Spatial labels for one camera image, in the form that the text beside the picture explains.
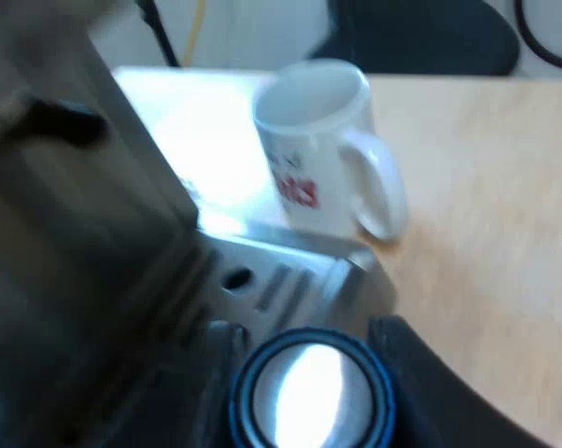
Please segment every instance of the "black chair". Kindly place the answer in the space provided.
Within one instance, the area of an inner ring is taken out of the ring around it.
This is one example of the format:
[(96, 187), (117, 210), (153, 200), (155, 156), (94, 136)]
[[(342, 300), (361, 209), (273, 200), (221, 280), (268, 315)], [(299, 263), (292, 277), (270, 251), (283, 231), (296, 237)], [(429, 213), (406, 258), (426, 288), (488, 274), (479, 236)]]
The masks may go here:
[(311, 58), (367, 73), (508, 75), (515, 31), (482, 0), (329, 0), (333, 29)]

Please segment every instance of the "yellow cable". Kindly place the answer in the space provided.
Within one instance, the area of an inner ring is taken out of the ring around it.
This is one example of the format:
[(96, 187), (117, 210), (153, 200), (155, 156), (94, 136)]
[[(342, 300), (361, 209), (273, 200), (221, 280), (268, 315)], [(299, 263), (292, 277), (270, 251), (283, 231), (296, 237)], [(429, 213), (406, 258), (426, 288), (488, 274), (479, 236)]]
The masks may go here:
[(194, 20), (191, 23), (188, 45), (186, 46), (186, 52), (184, 53), (184, 67), (191, 66), (191, 56), (194, 53), (196, 43), (198, 42), (198, 34), (200, 33), (200, 29), (203, 26), (205, 7), (206, 0), (198, 0), (198, 5), (196, 6), (196, 14), (194, 15)]

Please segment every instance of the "blue ring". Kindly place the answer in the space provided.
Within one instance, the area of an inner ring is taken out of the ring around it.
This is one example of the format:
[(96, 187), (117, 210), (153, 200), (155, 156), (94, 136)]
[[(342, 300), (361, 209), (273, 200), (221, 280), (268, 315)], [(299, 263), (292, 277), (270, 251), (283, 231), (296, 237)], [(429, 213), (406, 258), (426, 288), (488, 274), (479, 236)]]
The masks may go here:
[(333, 346), (349, 355), (358, 363), (371, 383), (374, 398), (374, 414), (379, 415), (380, 403), (385, 402), (384, 421), (372, 422), (367, 431), (364, 446), (387, 448), (395, 427), (395, 398), (393, 388), (385, 367), (368, 346), (331, 329), (291, 329), (283, 332), (261, 345), (244, 364), (237, 375), (229, 404), (230, 430), (235, 446), (250, 446), (250, 441), (258, 441), (264, 446), (272, 446), (261, 434), (254, 422), (251, 398), (256, 380), (266, 363), (280, 351), (299, 343), (323, 343)]

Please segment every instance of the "white mug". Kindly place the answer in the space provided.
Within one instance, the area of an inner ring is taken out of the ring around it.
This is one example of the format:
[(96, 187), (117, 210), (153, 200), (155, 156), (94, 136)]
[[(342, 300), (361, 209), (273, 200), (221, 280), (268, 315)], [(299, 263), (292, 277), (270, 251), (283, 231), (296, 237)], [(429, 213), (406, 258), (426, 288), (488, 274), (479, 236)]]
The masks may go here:
[(400, 171), (374, 133), (371, 89), (353, 64), (296, 63), (256, 96), (252, 118), (290, 224), (381, 240), (405, 230)]

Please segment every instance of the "red text on mug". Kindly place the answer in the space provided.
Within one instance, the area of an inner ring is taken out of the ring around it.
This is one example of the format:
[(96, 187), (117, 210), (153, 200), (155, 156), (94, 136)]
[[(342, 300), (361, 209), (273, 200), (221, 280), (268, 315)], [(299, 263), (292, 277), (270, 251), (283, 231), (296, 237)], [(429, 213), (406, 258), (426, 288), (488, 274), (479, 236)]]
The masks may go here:
[(316, 184), (311, 179), (281, 176), (275, 172), (273, 177), (277, 189), (285, 199), (306, 207), (318, 208)]

